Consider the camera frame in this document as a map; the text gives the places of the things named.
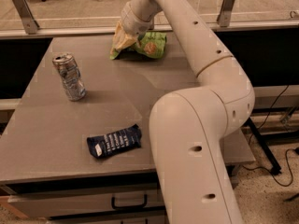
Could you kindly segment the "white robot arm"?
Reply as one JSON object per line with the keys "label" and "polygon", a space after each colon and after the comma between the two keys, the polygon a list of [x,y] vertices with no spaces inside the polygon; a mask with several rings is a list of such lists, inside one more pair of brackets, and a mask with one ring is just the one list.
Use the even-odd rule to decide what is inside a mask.
{"label": "white robot arm", "polygon": [[254,89],[234,55],[187,0],[131,0],[121,12],[117,50],[166,16],[198,86],[160,98],[149,116],[152,156],[170,224],[243,224],[220,141],[254,107]]}

